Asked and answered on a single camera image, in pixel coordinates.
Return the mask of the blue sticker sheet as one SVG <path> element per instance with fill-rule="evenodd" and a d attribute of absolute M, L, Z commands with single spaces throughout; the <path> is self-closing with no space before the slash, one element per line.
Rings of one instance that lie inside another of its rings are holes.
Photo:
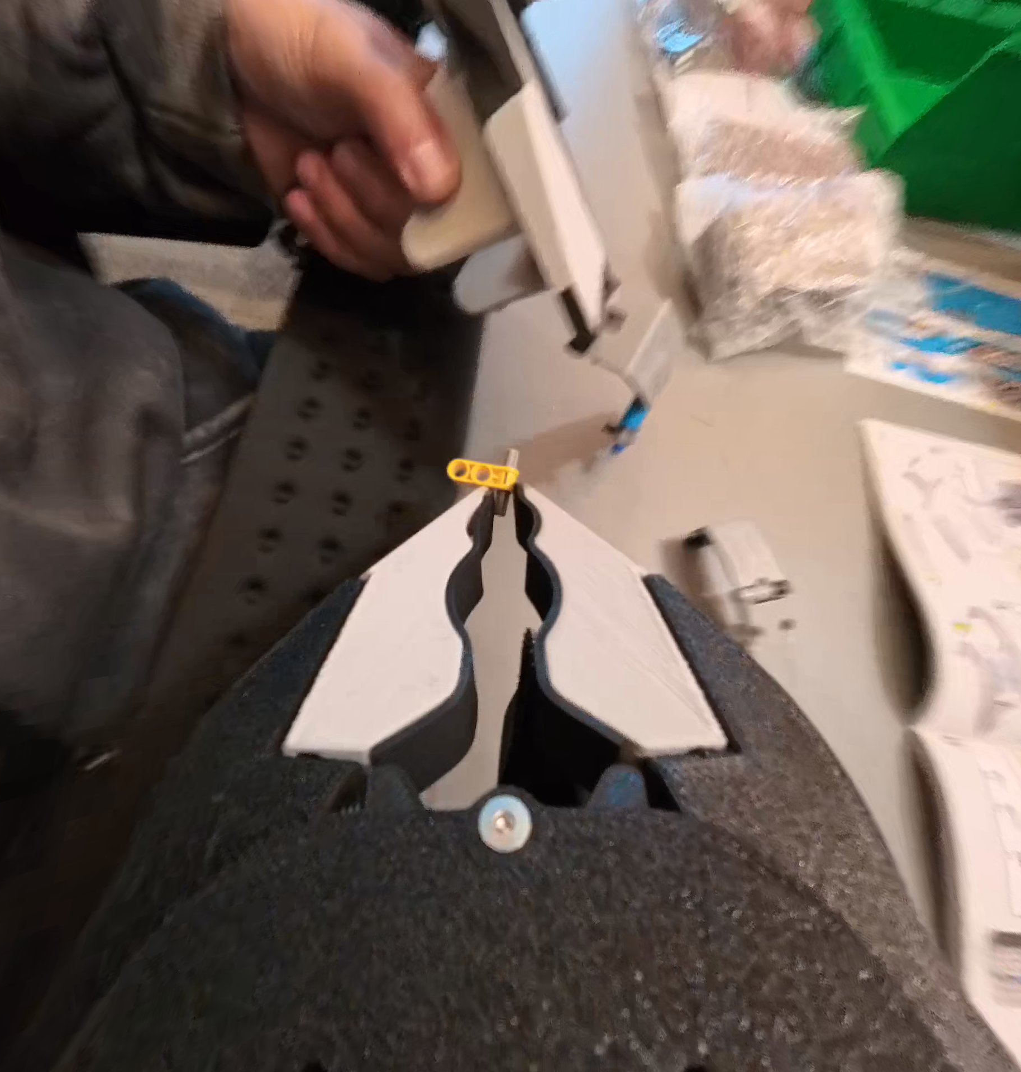
<path fill-rule="evenodd" d="M 1021 281 L 900 248 L 844 370 L 1021 423 Z"/>

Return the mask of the green storage bin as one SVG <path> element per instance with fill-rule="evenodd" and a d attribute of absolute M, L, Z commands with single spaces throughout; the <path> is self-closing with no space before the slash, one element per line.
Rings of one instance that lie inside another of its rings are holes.
<path fill-rule="evenodd" d="M 1021 235 L 1021 2 L 817 1 L 801 88 L 858 109 L 911 215 Z"/>

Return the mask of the grey toy panel assembly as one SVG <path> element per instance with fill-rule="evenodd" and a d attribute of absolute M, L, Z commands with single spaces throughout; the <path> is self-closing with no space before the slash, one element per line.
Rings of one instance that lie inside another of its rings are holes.
<path fill-rule="evenodd" d="M 694 528 L 682 547 L 696 568 L 705 607 L 743 647 L 766 631 L 761 607 L 784 601 L 794 586 L 771 545 L 753 521 L 739 519 Z"/>
<path fill-rule="evenodd" d="M 659 397 L 669 384 L 675 359 L 681 353 L 683 343 L 681 322 L 675 302 L 671 299 L 664 299 L 656 307 L 648 327 L 637 337 L 633 349 L 619 355 L 613 349 L 615 338 L 623 332 L 625 324 L 625 317 L 616 321 L 613 326 L 601 334 L 586 351 L 585 360 L 615 376 L 627 389 L 628 402 L 624 410 L 635 396 L 642 396 L 651 405 L 648 420 Z M 608 440 L 604 427 L 603 445 L 595 455 L 597 464 L 615 458 L 607 453 Z"/>

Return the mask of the white instruction booklet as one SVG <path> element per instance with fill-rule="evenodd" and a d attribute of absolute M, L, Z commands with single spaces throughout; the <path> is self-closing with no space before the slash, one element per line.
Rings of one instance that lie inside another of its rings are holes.
<path fill-rule="evenodd" d="M 947 948 L 1021 1069 L 1021 456 L 878 420 L 861 438 L 927 640 L 911 744 L 938 827 Z"/>

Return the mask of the yellow toy connector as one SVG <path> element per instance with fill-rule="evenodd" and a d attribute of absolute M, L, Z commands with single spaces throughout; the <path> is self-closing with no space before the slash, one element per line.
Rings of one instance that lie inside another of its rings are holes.
<path fill-rule="evenodd" d="M 490 493 L 493 496 L 494 512 L 505 516 L 519 480 L 518 462 L 519 451 L 510 448 L 502 463 L 452 459 L 447 463 L 446 475 L 454 483 Z"/>

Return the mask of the person's left forearm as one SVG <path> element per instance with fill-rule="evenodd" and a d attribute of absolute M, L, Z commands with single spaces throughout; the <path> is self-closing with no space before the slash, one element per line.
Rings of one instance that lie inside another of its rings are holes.
<path fill-rule="evenodd" d="M 253 247 L 222 2 L 0 1 L 0 225 Z"/>

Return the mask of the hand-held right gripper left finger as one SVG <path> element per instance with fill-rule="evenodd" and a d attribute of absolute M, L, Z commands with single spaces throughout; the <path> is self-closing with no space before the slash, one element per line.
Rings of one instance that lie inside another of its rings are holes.
<path fill-rule="evenodd" d="M 467 620 L 493 520 L 491 495 L 473 491 L 362 576 L 285 756 L 396 766 L 421 791 L 465 757 L 478 712 Z"/>

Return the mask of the person's left hand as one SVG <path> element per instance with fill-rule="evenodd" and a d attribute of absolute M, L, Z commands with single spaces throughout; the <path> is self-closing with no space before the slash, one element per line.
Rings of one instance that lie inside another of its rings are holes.
<path fill-rule="evenodd" d="M 426 95 L 436 66 L 353 2 L 232 1 L 223 20 L 245 140 L 288 224 L 351 274 L 411 276 L 406 223 L 461 180 Z"/>

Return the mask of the clear plastic bag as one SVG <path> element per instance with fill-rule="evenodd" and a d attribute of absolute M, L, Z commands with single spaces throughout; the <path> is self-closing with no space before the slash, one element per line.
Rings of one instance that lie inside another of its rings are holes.
<path fill-rule="evenodd" d="M 816 40 L 810 1 L 637 1 L 633 14 L 651 64 L 784 77 Z"/>
<path fill-rule="evenodd" d="M 661 93 L 678 162 L 675 230 L 712 361 L 860 341 L 901 229 L 903 187 L 865 166 L 860 108 L 785 83 L 693 70 Z"/>

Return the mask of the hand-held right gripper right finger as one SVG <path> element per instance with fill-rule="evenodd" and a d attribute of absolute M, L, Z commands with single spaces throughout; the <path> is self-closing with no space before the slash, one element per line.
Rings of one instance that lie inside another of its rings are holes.
<path fill-rule="evenodd" d="M 515 534 L 541 623 L 522 642 L 501 739 L 501 781 L 528 792 L 590 792 L 623 763 L 729 751 L 651 583 L 656 577 L 526 486 Z"/>

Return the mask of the blue toy beam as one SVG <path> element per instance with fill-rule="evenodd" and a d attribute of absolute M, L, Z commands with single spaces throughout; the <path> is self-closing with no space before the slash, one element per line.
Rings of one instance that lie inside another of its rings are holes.
<path fill-rule="evenodd" d="M 650 403 L 642 396 L 635 396 L 619 418 L 604 427 L 608 440 L 607 453 L 611 457 L 625 453 L 637 442 L 650 413 Z"/>

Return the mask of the grey desk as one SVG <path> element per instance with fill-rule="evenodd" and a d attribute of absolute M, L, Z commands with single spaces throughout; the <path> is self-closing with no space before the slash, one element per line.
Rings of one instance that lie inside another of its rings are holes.
<path fill-rule="evenodd" d="M 539 2 L 528 25 L 569 115 L 632 353 L 664 299 L 690 318 L 670 235 L 667 144 L 630 2 Z M 826 738 L 881 827 L 924 926 L 946 946 L 923 796 L 905 740 L 927 686 L 918 623 L 876 527 L 858 425 L 906 425 L 1021 453 L 1021 423 L 775 352 L 711 363 L 689 346 L 637 442 L 598 457 L 622 410 L 613 376 L 562 349 L 541 296 L 485 326 L 464 456 L 520 451 L 526 479 L 650 572 L 696 594 L 682 539 L 746 520 L 791 595 L 765 606 L 751 653 Z"/>

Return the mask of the black perforated chair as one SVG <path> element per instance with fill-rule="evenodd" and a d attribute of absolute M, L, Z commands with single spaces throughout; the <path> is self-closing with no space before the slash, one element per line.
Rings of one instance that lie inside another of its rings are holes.
<path fill-rule="evenodd" d="M 376 284 L 308 260 L 196 566 L 160 650 L 150 715 L 208 710 L 334 589 L 455 496 L 483 319 L 452 271 Z"/>

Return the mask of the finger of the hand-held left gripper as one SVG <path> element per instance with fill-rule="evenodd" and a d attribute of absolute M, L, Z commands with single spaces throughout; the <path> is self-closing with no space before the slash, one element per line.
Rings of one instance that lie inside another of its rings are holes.
<path fill-rule="evenodd" d="M 539 83 L 524 83 L 485 122 L 483 142 L 544 288 L 588 353 L 609 325 L 618 282 L 597 217 Z"/>

